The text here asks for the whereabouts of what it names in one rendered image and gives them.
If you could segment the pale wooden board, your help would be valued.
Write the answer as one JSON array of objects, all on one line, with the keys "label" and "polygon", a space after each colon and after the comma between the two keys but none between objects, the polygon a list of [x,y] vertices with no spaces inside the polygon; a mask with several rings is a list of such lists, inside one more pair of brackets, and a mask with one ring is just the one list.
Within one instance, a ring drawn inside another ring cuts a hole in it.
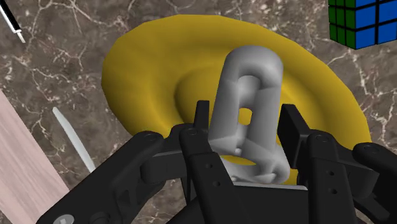
[{"label": "pale wooden board", "polygon": [[0,211],[36,224],[69,189],[0,90]]}]

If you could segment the yellow plate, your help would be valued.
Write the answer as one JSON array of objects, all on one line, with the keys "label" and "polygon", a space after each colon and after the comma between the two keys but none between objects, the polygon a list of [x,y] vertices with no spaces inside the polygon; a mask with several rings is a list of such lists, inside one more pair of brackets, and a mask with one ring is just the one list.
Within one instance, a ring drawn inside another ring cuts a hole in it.
[{"label": "yellow plate", "polygon": [[352,92],[325,63],[260,25],[217,15],[174,15],[124,34],[104,59],[102,90],[130,134],[167,136],[173,126],[193,121],[199,100],[210,102],[212,117],[226,56],[242,46],[262,46],[281,59],[279,110],[294,104],[311,128],[346,148],[371,139]]}]

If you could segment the colourful puzzle cube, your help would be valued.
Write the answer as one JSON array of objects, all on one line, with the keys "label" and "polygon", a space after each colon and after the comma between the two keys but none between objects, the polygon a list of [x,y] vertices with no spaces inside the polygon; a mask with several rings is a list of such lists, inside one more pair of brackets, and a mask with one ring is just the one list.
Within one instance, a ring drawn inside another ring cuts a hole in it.
[{"label": "colourful puzzle cube", "polygon": [[330,39],[352,49],[397,40],[397,0],[328,0]]}]

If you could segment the black and white pen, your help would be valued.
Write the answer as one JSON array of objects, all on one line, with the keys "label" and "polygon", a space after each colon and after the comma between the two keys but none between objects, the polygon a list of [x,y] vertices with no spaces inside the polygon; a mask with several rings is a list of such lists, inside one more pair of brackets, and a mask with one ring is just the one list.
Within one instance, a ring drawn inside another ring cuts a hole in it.
[{"label": "black and white pen", "polygon": [[0,13],[2,14],[12,33],[16,34],[22,43],[26,43],[24,37],[22,36],[22,30],[5,0],[0,0]]}]

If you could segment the white curved stick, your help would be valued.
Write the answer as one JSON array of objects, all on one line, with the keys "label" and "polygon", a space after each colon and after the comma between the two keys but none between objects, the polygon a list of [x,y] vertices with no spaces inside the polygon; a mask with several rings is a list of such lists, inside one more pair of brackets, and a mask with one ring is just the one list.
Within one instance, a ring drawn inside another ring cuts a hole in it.
[{"label": "white curved stick", "polygon": [[60,112],[58,108],[53,107],[52,112],[55,115],[58,122],[60,123],[61,127],[64,129],[64,132],[68,136],[71,144],[74,146],[74,149],[82,159],[88,171],[93,172],[96,166],[93,160],[91,159],[88,151],[81,142],[81,139],[78,137],[76,131],[73,129],[73,126],[69,123],[67,118]]}]

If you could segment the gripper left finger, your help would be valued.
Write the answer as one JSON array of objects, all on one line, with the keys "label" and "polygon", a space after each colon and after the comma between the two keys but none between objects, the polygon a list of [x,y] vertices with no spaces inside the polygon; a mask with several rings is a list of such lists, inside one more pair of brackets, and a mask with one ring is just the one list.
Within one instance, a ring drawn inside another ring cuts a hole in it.
[{"label": "gripper left finger", "polygon": [[185,180],[188,224],[237,224],[227,215],[233,184],[207,141],[209,101],[198,101],[193,124],[134,135],[61,198],[36,224],[131,224],[170,179]]}]

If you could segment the grey chain link shaped object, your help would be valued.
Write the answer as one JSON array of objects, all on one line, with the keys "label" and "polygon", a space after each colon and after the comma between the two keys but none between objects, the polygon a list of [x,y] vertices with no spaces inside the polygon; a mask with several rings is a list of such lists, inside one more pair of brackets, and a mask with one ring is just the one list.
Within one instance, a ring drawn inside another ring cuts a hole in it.
[{"label": "grey chain link shaped object", "polygon": [[272,50],[242,46],[225,59],[208,141],[234,181],[281,184],[290,175],[276,143],[283,64]]}]

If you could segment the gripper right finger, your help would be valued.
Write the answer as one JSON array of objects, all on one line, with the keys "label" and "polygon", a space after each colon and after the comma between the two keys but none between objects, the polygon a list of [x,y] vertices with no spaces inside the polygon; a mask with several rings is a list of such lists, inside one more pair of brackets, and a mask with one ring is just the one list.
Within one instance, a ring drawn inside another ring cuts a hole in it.
[{"label": "gripper right finger", "polygon": [[397,155],[376,143],[349,150],[310,129],[293,104],[283,104],[277,135],[298,184],[308,189],[309,224],[397,224]]}]

